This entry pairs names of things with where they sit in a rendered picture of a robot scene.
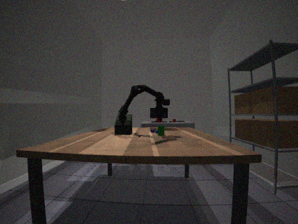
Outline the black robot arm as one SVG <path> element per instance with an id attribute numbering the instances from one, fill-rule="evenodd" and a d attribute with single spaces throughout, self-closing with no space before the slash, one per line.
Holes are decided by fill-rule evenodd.
<path id="1" fill-rule="evenodd" d="M 144 91 L 156 97 L 155 99 L 156 105 L 170 105 L 170 99 L 164 99 L 164 95 L 161 92 L 156 92 L 155 90 L 151 89 L 150 87 L 147 87 L 146 85 L 134 85 L 131 88 L 130 95 L 126 100 L 124 106 L 122 106 L 118 111 L 119 121 L 123 121 L 123 122 L 126 121 L 127 119 L 126 115 L 127 115 L 128 107 L 130 103 L 132 102 L 133 98 L 137 96 L 137 94 L 140 94 Z"/>

